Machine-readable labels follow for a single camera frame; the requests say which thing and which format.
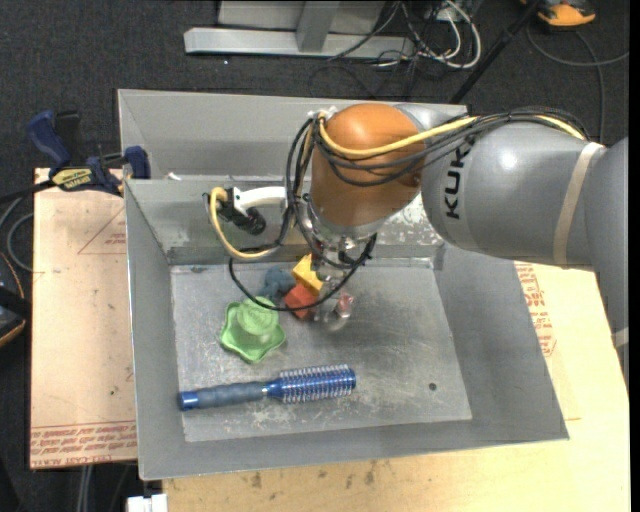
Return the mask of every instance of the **yellow cable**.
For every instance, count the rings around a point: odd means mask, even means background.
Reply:
[[[565,123],[564,121],[560,121],[559,119],[556,119],[555,117],[549,117],[549,116],[538,116],[540,119],[544,119],[545,121],[555,124],[558,128],[560,128],[561,130],[567,132],[569,135],[573,135],[574,137],[580,139],[580,140],[586,140],[586,137],[580,133],[578,130],[576,130],[573,126],[571,126],[570,124]]]
[[[324,122],[319,123],[319,128],[320,128],[320,135],[322,136],[322,139],[327,143],[327,146],[333,149],[336,153],[339,153],[341,156],[345,158],[349,158],[349,157],[354,157],[354,158],[369,157],[370,158],[370,157],[377,156],[381,153],[389,153],[391,151],[396,151],[398,149],[405,148],[407,146],[410,146],[411,144],[415,144],[416,142],[421,142],[425,139],[428,139],[430,137],[435,137],[437,135],[441,135],[451,130],[456,130],[462,126],[466,126],[467,124],[471,123],[472,121],[475,121],[476,119],[477,117],[466,117],[464,119],[458,119],[457,121],[441,124],[439,126],[431,128],[430,130],[416,133],[415,135],[412,135],[411,137],[407,137],[406,139],[402,139],[396,142],[392,142],[391,144],[386,144],[385,146],[380,146],[380,147],[371,148],[371,149],[349,149],[349,148],[340,146],[339,144],[334,142],[331,139],[331,137],[329,137],[329,134],[325,130]]]
[[[585,140],[585,137],[583,134],[581,134],[578,130],[576,130],[575,128],[573,128],[571,125],[560,121],[559,119],[556,119],[554,117],[549,117],[549,116],[544,116],[544,115],[539,115],[537,116],[540,119],[544,119],[547,122],[550,122],[552,124],[555,124],[558,128],[560,128],[561,130],[565,131],[566,133],[568,133],[569,135],[573,135],[574,137],[577,137],[578,139],[581,140]],[[407,146],[410,146],[411,144],[415,144],[416,142],[421,142],[424,141],[430,137],[436,137],[438,135],[442,135],[443,133],[447,133],[450,132],[452,130],[456,130],[458,128],[461,128],[463,126],[466,126],[467,124],[475,121],[476,119],[478,119],[478,116],[475,117],[466,117],[464,119],[459,119],[457,121],[453,121],[451,123],[446,123],[446,124],[442,124],[439,126],[436,126],[434,128],[431,128],[430,130],[426,130],[424,132],[420,132],[417,133],[416,135],[412,135],[411,137],[407,137],[405,139],[393,142],[391,144],[386,144],[385,146],[380,146],[377,148],[370,148],[370,149],[349,149],[349,148],[345,148],[344,146],[339,145],[338,143],[336,143],[335,141],[333,141],[333,139],[331,139],[331,137],[329,136],[329,134],[327,133],[326,129],[325,129],[325,116],[324,113],[320,113],[318,115],[318,118],[320,119],[320,123],[319,123],[319,129],[320,129],[320,135],[322,136],[322,139],[325,141],[325,143],[327,144],[327,146],[329,146],[333,151],[335,151],[336,153],[340,154],[340,156],[344,157],[344,158],[372,158],[374,156],[377,156],[379,154],[382,153],[388,153],[391,151],[396,151],[398,149],[402,149],[405,148]]]
[[[227,195],[227,191],[222,187],[215,187],[211,190],[211,195],[209,197],[209,215],[211,217],[211,223],[213,224],[213,227],[216,230],[216,234],[218,235],[218,238],[222,242],[222,245],[227,250],[227,252],[231,254],[231,256],[242,260],[257,260],[275,252],[275,248],[273,248],[255,253],[246,253],[237,250],[233,245],[229,243],[227,237],[224,236],[224,233],[222,232],[222,228],[220,227],[220,222],[218,221],[218,210],[216,209],[216,202],[218,200],[225,202],[228,199],[229,196]]]

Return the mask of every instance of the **yellow block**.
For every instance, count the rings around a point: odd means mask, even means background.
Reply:
[[[311,270],[311,254],[304,256],[291,271],[296,281],[305,286],[315,296],[320,294],[322,281],[316,277],[316,273]]]

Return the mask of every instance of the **gray metal tray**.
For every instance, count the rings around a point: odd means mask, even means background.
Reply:
[[[360,382],[348,401],[299,404],[292,412],[266,400],[233,406],[224,419],[211,411],[180,412],[177,393],[192,385],[275,377],[284,366],[348,357],[332,349],[343,341],[319,333],[305,337],[292,319],[284,321],[286,345],[259,366],[247,368],[219,351],[219,307],[240,295],[225,277],[224,252],[203,213],[201,194],[229,175],[278,179],[305,113],[354,102],[153,91],[119,91],[119,100],[123,147],[145,147],[156,178],[181,170],[186,174],[181,182],[129,182],[125,191],[141,478],[567,437],[513,263],[443,244],[424,217],[409,212],[404,220],[395,219],[397,224],[388,223],[390,231],[380,237],[374,261],[353,282],[363,307],[348,329],[361,352],[345,362],[355,366]],[[461,109],[434,108],[454,114]],[[403,243],[407,240],[394,231],[399,228],[415,238]],[[278,264],[292,262],[305,250],[292,235]],[[407,265],[407,258],[414,261]],[[253,271],[239,269],[248,282],[255,279]],[[384,316],[370,321],[381,298],[394,293],[384,277],[390,272],[402,274],[409,309],[387,303],[379,308]],[[378,277],[386,284],[376,296]],[[220,297],[202,291],[214,286]],[[198,318],[214,309],[210,317]],[[366,324],[364,332],[361,324]],[[398,344],[398,337],[410,338],[413,345]],[[436,384],[435,392],[427,392],[429,383]],[[311,413],[322,411],[306,405],[326,407],[335,417],[327,419],[324,411],[321,421],[312,421]],[[357,410],[368,416],[363,420]],[[261,411],[264,420],[256,422]],[[278,419],[278,413],[287,420]]]

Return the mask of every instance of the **brush handle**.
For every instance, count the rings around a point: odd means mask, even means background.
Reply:
[[[223,384],[197,391],[183,391],[178,397],[180,409],[207,409],[225,405],[242,404],[262,400],[265,395],[263,382]]]

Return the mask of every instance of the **green plastic object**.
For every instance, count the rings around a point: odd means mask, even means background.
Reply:
[[[266,297],[256,297],[268,306],[275,306]],[[285,334],[278,323],[278,312],[263,308],[246,299],[227,306],[226,321],[220,343],[236,352],[248,363],[261,361],[273,349],[284,343]]]

